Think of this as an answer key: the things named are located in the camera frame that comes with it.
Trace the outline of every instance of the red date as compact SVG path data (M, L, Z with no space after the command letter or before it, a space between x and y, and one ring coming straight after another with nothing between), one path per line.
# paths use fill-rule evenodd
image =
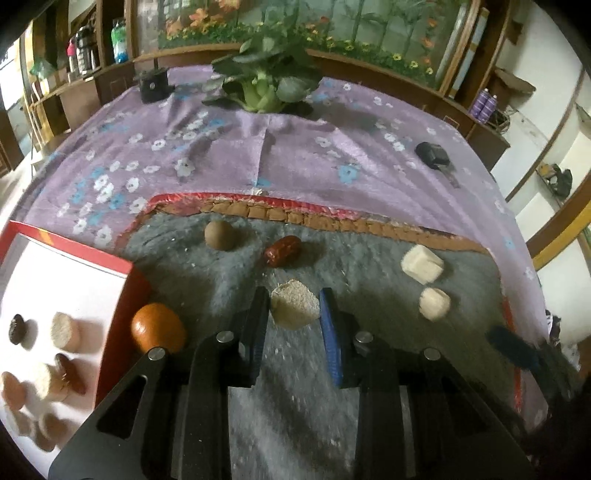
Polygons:
M267 265L273 268L282 267L295 260L301 251L301 240L295 235L288 235L272 244L265 250Z

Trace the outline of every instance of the cardboard box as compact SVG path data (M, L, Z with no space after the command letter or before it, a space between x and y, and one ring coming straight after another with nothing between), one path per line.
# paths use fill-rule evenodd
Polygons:
M0 299L0 372L9 371L26 382L23 413L38 419L51 411L66 421L69 431L61 443L64 445L131 366L137 352L129 328L131 318L147 303L150 285L126 260L19 222L10 222L0 237L0 262L4 290ZM33 369L38 363L54 365L55 354L60 352L49 334L56 312L67 313L79 324L78 353L62 353L77 366L87 393L70 393L63 402L47 403L36 397ZM17 313L29 325L24 347L8 339L8 326ZM0 409L0 420L6 425L4 409ZM11 437L47 477L60 445L47 453L28 437L16 437L12 432Z

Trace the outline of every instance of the car key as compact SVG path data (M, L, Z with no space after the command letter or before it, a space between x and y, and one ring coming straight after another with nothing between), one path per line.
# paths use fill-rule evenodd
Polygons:
M414 152L418 155L421 161L432 170L439 170L449 180L449 183L455 189L460 188L456 177L453 174L453 164L447 155L447 152L441 145L436 145L429 142L419 143Z

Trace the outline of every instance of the thermos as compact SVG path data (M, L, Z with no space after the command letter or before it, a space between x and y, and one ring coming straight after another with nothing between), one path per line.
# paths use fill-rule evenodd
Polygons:
M92 31L92 27L90 25L80 27L80 30L76 33L76 56L78 58L78 69L82 75L94 69L92 52L95 45L95 35Z

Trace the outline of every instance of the brown ball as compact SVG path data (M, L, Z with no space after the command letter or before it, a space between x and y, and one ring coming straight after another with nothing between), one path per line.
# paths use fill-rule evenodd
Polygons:
M23 408L27 400L27 390L10 372L4 372L1 377L2 399L12 410Z
M205 227L205 243L215 250L231 250L236 233L228 222L214 220Z

